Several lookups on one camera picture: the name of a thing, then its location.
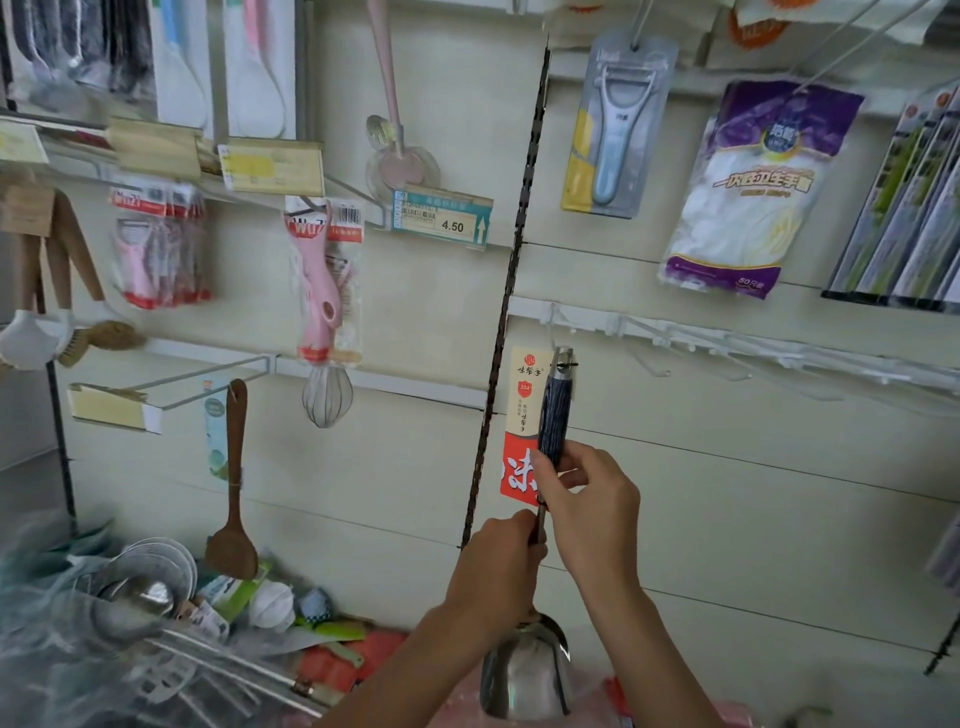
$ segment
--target barcode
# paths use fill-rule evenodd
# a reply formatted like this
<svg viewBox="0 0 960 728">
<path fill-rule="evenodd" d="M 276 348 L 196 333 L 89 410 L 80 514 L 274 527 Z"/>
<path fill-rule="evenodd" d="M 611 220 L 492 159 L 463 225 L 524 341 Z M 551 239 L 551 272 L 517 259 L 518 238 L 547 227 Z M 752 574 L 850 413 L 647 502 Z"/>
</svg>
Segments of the barcode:
<svg viewBox="0 0 960 728">
<path fill-rule="evenodd" d="M 360 209 L 358 207 L 338 206 L 336 209 L 337 225 L 363 225 L 363 220 L 360 217 Z"/>
<path fill-rule="evenodd" d="M 404 205 L 403 215 L 409 217 L 419 217 L 427 222 L 434 222 L 437 219 L 437 211 L 421 205 Z"/>
</svg>

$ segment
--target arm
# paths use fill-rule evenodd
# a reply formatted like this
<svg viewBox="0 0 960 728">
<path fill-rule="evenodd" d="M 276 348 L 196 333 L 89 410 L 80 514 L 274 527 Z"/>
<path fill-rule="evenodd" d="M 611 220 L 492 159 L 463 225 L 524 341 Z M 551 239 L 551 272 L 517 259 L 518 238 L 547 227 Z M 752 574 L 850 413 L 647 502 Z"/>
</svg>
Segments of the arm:
<svg viewBox="0 0 960 728">
<path fill-rule="evenodd" d="M 527 545 L 536 522 L 528 510 L 506 521 L 487 521 L 460 554 L 444 603 L 317 728 L 426 726 L 457 684 L 529 611 L 546 555 L 545 546 Z"/>
<path fill-rule="evenodd" d="M 636 573 L 640 493 L 610 454 L 567 442 L 557 476 L 534 455 L 564 565 L 577 583 L 637 728 L 722 728 Z M 577 494 L 568 488 L 586 485 Z"/>
</svg>

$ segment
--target hand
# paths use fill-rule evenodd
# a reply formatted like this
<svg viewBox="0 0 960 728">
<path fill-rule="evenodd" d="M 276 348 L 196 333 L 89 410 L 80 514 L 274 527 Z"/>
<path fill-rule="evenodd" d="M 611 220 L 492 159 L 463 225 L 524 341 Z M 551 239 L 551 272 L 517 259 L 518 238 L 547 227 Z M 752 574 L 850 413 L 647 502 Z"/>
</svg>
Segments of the hand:
<svg viewBox="0 0 960 728">
<path fill-rule="evenodd" d="M 584 599 L 602 598 L 610 587 L 638 586 L 640 491 L 611 455 L 567 441 L 560 476 L 541 452 L 532 452 L 531 460 L 540 494 L 553 516 L 560 556 Z M 587 487 L 569 493 L 581 485 Z"/>
<path fill-rule="evenodd" d="M 474 619 L 490 646 L 510 634 L 533 607 L 537 569 L 546 545 L 528 546 L 537 515 L 529 510 L 511 519 L 490 519 L 460 554 L 444 606 Z"/>
</svg>

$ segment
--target brush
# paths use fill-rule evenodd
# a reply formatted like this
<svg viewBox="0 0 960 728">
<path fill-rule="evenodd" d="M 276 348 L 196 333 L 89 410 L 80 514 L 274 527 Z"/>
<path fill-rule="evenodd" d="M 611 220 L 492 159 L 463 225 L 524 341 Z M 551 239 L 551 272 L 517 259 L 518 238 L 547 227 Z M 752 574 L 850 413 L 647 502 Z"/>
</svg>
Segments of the brush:
<svg viewBox="0 0 960 728">
<path fill-rule="evenodd" d="M 54 295 L 60 308 L 58 316 L 63 333 L 57 343 L 57 361 L 67 369 L 76 365 L 90 348 L 90 337 L 85 328 L 77 328 L 73 316 L 73 285 L 70 280 L 70 255 L 56 237 L 46 239 L 47 266 L 53 282 Z"/>
<path fill-rule="evenodd" d="M 86 246 L 84 232 L 77 221 L 73 206 L 70 205 L 70 199 L 62 192 L 57 193 L 54 201 L 53 236 L 69 254 L 93 300 L 93 324 L 87 330 L 89 343 L 97 349 L 110 352 L 124 352 L 143 346 L 146 339 L 137 332 L 133 324 L 107 303 L 107 296 L 97 276 L 90 250 Z"/>
</svg>

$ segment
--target cleaning brush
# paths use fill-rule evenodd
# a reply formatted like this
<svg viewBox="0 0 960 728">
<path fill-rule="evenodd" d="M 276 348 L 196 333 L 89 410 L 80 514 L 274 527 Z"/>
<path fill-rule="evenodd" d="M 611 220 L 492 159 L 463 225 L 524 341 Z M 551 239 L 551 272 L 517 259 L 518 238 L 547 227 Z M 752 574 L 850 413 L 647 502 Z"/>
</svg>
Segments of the cleaning brush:
<svg viewBox="0 0 960 728">
<path fill-rule="evenodd" d="M 90 250 L 86 246 L 84 232 L 70 205 L 70 199 L 62 192 L 57 193 L 54 202 L 53 237 L 68 253 L 90 298 L 93 299 L 95 305 L 93 324 L 86 335 L 89 344 L 97 349 L 111 352 L 123 352 L 143 346 L 146 339 L 137 332 L 133 324 L 107 303 L 107 296 L 97 276 Z"/>
</svg>

